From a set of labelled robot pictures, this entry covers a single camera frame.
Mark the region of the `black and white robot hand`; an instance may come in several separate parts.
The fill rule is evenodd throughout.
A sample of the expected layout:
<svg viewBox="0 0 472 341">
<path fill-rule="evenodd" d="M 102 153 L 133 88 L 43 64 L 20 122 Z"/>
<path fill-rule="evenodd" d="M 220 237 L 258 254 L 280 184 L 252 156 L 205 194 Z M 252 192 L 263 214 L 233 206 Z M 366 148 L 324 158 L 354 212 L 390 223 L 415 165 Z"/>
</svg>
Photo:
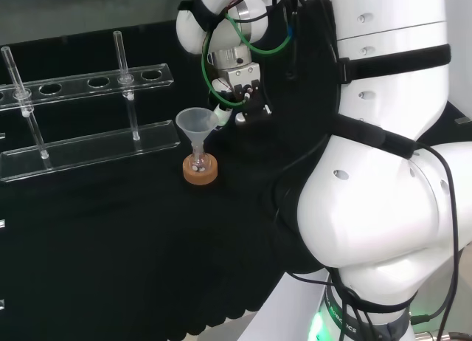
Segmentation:
<svg viewBox="0 0 472 341">
<path fill-rule="evenodd" d="M 239 127 L 250 126 L 271 118 L 272 108 L 262 85 L 258 63 L 217 71 L 218 76 L 210 84 L 220 126 L 230 120 Z"/>
</svg>

